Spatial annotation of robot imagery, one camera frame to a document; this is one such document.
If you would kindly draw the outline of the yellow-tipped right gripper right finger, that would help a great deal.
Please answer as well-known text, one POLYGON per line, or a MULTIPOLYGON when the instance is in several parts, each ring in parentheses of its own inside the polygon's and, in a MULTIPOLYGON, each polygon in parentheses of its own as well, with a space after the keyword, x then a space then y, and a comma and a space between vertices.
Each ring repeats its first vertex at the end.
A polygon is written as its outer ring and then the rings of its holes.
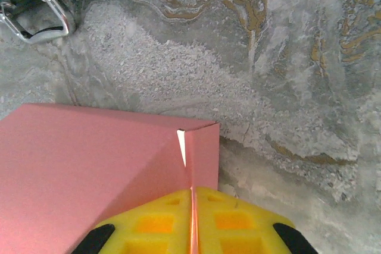
POLYGON ((317 253, 284 216, 206 187, 196 188, 198 253, 317 253))

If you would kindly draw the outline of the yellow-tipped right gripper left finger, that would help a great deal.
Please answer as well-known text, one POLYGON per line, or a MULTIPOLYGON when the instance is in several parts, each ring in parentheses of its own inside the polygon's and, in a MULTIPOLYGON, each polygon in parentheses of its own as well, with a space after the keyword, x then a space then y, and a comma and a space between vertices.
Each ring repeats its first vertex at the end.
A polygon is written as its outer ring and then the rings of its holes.
POLYGON ((192 199, 180 190, 110 217, 73 253, 190 253, 192 199))

